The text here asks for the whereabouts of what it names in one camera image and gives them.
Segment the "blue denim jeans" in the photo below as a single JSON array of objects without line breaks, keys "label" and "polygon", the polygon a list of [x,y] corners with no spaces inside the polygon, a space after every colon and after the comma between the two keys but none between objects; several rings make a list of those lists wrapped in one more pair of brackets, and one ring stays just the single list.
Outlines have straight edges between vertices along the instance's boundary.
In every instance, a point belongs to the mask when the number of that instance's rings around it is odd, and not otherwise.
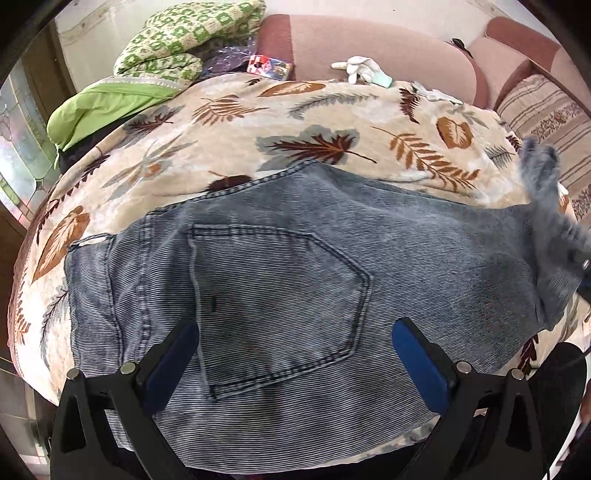
[{"label": "blue denim jeans", "polygon": [[140,359],[179,322],[199,344],[155,422],[183,464],[267,474],[345,461],[434,419],[394,351],[412,319],[501,370],[552,329],[589,233],[558,209],[558,159],[523,145],[529,202],[471,207],[305,161],[155,209],[65,258],[74,363]]}]

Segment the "striped floral sofa cushion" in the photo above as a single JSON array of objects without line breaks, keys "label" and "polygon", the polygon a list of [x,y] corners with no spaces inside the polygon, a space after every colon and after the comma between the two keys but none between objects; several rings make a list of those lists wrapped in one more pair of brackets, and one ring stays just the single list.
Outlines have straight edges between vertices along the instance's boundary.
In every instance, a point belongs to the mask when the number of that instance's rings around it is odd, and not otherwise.
[{"label": "striped floral sofa cushion", "polygon": [[541,74],[521,80],[497,108],[520,138],[555,147],[560,182],[568,190],[575,217],[590,225],[590,116],[558,85]]}]

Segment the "pink upholstered sofa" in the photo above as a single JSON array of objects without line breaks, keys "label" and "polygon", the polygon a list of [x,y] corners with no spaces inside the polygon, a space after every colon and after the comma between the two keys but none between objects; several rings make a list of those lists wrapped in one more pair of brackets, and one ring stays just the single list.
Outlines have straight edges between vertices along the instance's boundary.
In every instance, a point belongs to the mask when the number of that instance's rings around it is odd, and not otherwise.
[{"label": "pink upholstered sofa", "polygon": [[290,62],[293,80],[339,77],[334,62],[353,55],[373,58],[399,81],[418,81],[480,108],[495,109],[521,80],[540,73],[584,110],[590,90],[566,50],[535,30],[505,17],[491,20],[482,36],[461,50],[417,31],[331,16],[270,15],[257,38],[260,54]]}]

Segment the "stained glass door panel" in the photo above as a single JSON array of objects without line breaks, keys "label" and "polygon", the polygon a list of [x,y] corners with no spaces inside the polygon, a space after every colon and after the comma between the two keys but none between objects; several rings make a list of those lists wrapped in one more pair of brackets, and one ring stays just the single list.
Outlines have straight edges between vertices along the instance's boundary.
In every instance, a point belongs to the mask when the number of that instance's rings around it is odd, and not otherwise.
[{"label": "stained glass door panel", "polygon": [[22,63],[1,86],[1,203],[29,227],[59,177],[57,152],[35,103]]}]

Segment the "white glove with teal cuff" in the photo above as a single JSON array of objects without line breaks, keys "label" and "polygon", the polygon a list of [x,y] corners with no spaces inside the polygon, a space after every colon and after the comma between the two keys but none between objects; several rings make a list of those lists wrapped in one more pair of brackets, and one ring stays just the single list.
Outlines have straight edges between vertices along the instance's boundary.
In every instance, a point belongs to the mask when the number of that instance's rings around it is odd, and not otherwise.
[{"label": "white glove with teal cuff", "polygon": [[363,81],[369,85],[390,88],[394,84],[393,78],[386,74],[381,66],[370,57],[356,55],[349,57],[346,61],[332,63],[331,68],[345,71],[348,82],[352,85]]}]

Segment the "beige leaf-pattern plush blanket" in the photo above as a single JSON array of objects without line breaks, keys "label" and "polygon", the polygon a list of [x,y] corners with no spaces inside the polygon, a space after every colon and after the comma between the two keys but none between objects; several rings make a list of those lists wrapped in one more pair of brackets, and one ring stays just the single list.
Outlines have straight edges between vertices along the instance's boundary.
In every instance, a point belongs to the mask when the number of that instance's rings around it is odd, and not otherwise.
[{"label": "beige leaf-pattern plush blanket", "polygon": [[[112,131],[59,179],[35,216],[9,307],[17,372],[57,403],[77,367],[65,258],[78,242],[305,161],[471,207],[525,205],[523,145],[496,113],[431,102],[406,83],[383,89],[240,73],[194,85]],[[401,448],[434,422],[371,454],[318,467]]]}]

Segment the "red and blue small box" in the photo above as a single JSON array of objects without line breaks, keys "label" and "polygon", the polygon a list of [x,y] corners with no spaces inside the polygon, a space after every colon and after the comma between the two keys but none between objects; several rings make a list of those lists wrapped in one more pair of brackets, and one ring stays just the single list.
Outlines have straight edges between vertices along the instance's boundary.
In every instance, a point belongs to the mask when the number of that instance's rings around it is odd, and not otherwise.
[{"label": "red and blue small box", "polygon": [[266,55],[254,54],[249,57],[246,72],[259,77],[284,81],[290,77],[294,65]]}]

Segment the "green quilt with patterned cover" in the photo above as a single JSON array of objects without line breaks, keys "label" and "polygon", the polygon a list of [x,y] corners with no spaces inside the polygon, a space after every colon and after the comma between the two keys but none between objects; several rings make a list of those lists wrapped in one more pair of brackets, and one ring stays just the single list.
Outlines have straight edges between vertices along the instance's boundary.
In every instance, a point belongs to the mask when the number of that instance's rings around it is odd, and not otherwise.
[{"label": "green quilt with patterned cover", "polygon": [[112,73],[64,101],[47,121],[47,135],[66,151],[112,122],[186,90],[217,48],[256,37],[263,1],[186,2],[151,15],[114,62]]}]

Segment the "purple plastic bag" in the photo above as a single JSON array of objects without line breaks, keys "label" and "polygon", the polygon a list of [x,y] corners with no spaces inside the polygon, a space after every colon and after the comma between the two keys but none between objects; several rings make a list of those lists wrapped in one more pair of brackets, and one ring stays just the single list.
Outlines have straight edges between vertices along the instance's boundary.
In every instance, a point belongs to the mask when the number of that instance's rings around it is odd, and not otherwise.
[{"label": "purple plastic bag", "polygon": [[256,37],[249,38],[243,44],[217,48],[204,61],[202,77],[214,77],[232,72],[245,71],[250,57],[256,53]]}]

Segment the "brown wooden door frame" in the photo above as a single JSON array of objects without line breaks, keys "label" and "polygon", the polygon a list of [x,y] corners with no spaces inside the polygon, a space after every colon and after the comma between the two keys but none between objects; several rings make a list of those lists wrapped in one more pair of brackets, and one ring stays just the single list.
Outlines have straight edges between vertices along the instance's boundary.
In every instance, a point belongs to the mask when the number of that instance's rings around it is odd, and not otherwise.
[{"label": "brown wooden door frame", "polygon": [[34,38],[21,60],[27,81],[40,97],[63,102],[76,93],[54,20]]}]

